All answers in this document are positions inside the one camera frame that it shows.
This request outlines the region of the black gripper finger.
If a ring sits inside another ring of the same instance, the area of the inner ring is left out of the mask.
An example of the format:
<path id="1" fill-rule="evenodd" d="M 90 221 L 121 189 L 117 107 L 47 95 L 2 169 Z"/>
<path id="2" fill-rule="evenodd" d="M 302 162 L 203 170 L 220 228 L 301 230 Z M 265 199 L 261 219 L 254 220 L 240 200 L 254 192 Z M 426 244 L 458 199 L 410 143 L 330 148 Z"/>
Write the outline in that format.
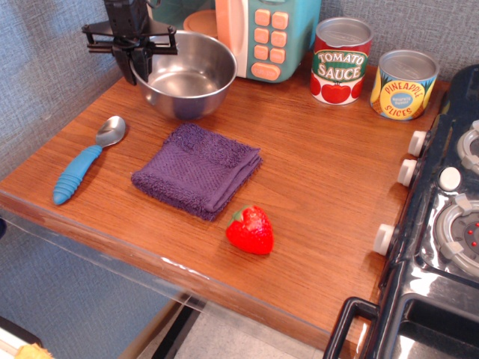
<path id="1" fill-rule="evenodd" d="M 149 48 L 137 47 L 131 51 L 130 55 L 133 65 L 132 70 L 135 71 L 135 82 L 138 79 L 147 82 L 152 71 L 153 53 Z"/>
<path id="2" fill-rule="evenodd" d="M 135 76 L 131 70 L 130 64 L 129 64 L 129 53 L 128 51 L 125 51 L 124 49 L 118 47 L 118 46 L 113 46 L 112 47 L 112 54 L 116 60 L 116 63 L 125 78 L 125 80 L 130 83 L 131 85 L 136 85 L 136 80 Z"/>

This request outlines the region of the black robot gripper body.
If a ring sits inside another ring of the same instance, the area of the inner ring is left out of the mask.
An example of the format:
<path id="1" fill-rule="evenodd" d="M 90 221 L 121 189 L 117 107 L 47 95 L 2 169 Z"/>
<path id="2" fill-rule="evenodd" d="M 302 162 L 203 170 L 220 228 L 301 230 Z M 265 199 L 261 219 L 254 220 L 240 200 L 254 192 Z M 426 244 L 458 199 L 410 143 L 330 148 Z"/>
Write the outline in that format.
<path id="1" fill-rule="evenodd" d="M 144 49 L 153 55 L 177 54 L 177 29 L 150 18 L 148 10 L 159 5 L 150 1 L 121 0 L 105 0 L 103 4 L 108 19 L 82 26 L 90 52 L 112 52 L 113 49 L 131 52 Z"/>

